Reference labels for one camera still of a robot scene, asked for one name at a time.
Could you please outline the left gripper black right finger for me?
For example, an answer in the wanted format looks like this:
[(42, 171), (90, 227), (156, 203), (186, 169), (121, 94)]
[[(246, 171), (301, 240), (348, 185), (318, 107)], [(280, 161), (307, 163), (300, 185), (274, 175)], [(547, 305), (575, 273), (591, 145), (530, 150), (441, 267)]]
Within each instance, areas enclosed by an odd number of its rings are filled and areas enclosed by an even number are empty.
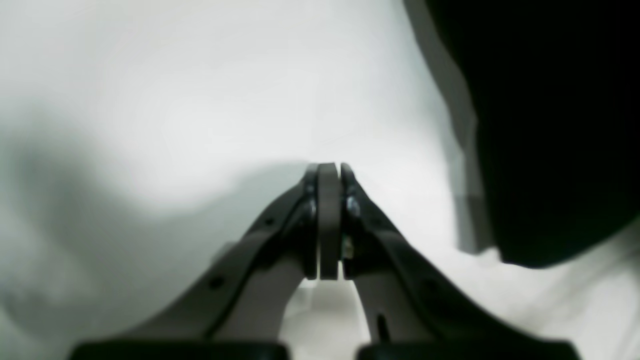
[(348, 164), (343, 186), (343, 271), (357, 289), (376, 343), (497, 338), (501, 324), (403, 237)]

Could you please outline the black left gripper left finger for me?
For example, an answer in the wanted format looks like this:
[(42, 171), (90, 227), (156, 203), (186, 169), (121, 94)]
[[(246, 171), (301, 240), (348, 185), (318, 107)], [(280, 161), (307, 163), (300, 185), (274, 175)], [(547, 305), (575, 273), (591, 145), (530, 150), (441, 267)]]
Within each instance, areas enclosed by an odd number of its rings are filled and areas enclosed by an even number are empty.
[(194, 285), (124, 339), (274, 342), (302, 280), (336, 280), (340, 259), (338, 169), (311, 164)]

